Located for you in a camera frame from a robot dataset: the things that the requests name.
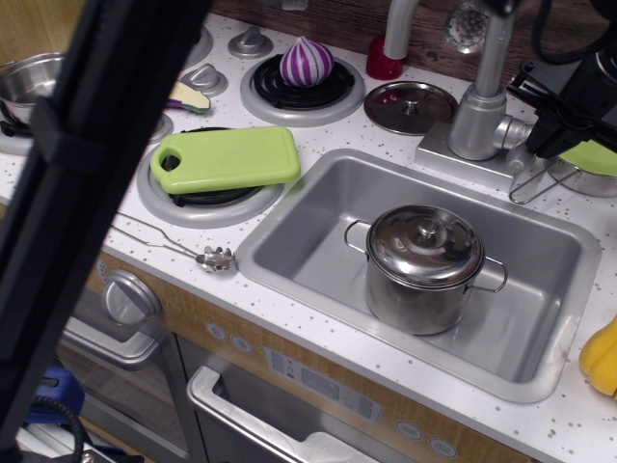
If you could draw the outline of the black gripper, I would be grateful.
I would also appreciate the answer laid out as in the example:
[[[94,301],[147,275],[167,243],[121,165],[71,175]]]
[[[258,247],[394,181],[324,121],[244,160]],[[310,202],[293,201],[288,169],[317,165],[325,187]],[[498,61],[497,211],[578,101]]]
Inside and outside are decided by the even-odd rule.
[[[580,61],[551,65],[530,59],[508,91],[537,116],[524,142],[539,158],[553,158],[583,141],[616,146],[616,44]]]

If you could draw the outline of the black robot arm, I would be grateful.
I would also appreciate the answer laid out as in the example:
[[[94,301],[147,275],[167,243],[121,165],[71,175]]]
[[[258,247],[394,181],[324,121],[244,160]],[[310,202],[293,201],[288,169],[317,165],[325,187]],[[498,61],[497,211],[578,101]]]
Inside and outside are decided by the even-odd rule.
[[[302,134],[304,177],[263,218],[223,232],[239,247],[238,275],[209,276],[108,233],[116,211],[145,214],[136,169],[171,83],[163,64],[181,59],[207,8],[87,6],[60,98],[39,110],[60,128],[36,139],[1,232],[3,332],[33,333],[39,344],[18,364],[41,374],[101,250],[162,287],[168,329],[414,460],[438,460],[436,440],[459,461],[614,461],[616,402],[592,388],[577,360],[616,312],[612,201],[566,193],[560,220],[548,206],[518,207],[386,160],[367,124],[351,122]],[[256,248],[313,192],[326,201],[320,226],[334,235],[342,231],[336,210],[370,217],[423,199],[460,210],[514,279],[492,305],[496,316],[466,332],[501,368],[533,342],[530,377],[509,382],[375,318],[362,328],[360,311],[324,297],[309,305],[292,295],[293,282],[260,269]]]

